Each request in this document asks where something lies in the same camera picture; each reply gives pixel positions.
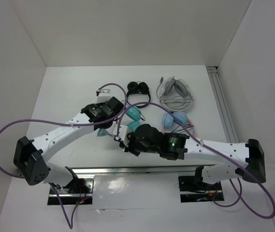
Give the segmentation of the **teal cat-ear headphones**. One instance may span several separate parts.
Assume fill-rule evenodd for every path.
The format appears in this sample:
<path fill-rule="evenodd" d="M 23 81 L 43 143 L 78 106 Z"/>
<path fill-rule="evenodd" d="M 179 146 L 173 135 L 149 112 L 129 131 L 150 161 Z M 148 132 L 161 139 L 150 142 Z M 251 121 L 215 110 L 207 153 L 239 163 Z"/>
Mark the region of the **teal cat-ear headphones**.
<path fill-rule="evenodd" d="M 141 113 L 141 110 L 137 108 L 136 106 L 130 108 L 126 115 L 132 119 L 132 122 L 127 124 L 127 126 L 130 128 L 131 132 L 135 132 L 135 130 L 141 125 L 140 120 L 145 121 L 144 115 Z M 113 122 L 112 126 L 108 129 L 99 129 L 97 133 L 97 137 L 103 137 L 103 136 L 113 136 L 113 130 L 117 123 L 116 121 Z"/>

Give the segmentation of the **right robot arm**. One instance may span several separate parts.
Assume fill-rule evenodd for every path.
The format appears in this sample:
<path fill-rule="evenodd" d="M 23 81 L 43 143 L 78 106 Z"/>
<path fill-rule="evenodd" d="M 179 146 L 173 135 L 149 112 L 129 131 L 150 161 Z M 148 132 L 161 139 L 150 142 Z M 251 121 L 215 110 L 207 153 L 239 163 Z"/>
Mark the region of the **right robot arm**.
<path fill-rule="evenodd" d="M 183 133 L 162 133 L 148 124 L 126 134 L 120 143 L 124 152 L 158 154 L 166 160 L 207 160 L 214 165 L 195 169 L 194 186 L 205 189 L 217 182 L 241 178 L 249 183 L 265 183 L 264 151 L 258 140 L 246 143 L 223 143 L 202 140 Z"/>

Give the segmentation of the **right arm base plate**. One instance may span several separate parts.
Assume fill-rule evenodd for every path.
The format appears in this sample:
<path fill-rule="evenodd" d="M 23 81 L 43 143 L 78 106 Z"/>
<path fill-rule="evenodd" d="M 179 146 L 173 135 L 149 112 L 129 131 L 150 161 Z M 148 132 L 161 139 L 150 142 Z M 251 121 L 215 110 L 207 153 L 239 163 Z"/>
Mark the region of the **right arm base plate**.
<path fill-rule="evenodd" d="M 213 185 L 203 182 L 195 183 L 193 176 L 179 176 L 179 189 L 181 203 L 224 201 L 222 185 L 217 182 Z"/>

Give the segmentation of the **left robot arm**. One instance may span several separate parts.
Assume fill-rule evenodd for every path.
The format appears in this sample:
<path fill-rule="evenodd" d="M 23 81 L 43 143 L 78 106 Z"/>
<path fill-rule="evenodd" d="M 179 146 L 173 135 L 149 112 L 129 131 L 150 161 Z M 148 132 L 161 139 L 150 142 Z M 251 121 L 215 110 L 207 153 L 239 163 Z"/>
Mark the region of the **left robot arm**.
<path fill-rule="evenodd" d="M 59 185 L 67 193 L 82 188 L 85 181 L 78 178 L 68 167 L 59 167 L 49 160 L 61 149 L 79 139 L 93 133 L 97 129 L 108 129 L 113 118 L 123 110 L 123 103 L 115 97 L 104 103 L 89 104 L 72 118 L 68 126 L 60 126 L 53 131 L 28 139 L 26 136 L 17 141 L 14 165 L 30 186 L 41 182 Z"/>

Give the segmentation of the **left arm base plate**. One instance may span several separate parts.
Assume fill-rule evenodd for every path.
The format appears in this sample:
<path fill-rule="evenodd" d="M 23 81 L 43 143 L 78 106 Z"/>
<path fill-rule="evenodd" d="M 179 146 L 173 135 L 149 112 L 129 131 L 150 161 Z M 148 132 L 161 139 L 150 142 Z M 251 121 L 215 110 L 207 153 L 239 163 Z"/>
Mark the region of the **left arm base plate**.
<path fill-rule="evenodd" d="M 60 196 L 63 205 L 75 205 L 77 203 L 91 205 L 93 202 L 94 176 L 86 175 L 83 179 L 84 185 L 76 187 L 72 192 L 59 185 L 56 185 L 55 189 L 50 187 L 47 205 L 60 205 L 56 192 Z"/>

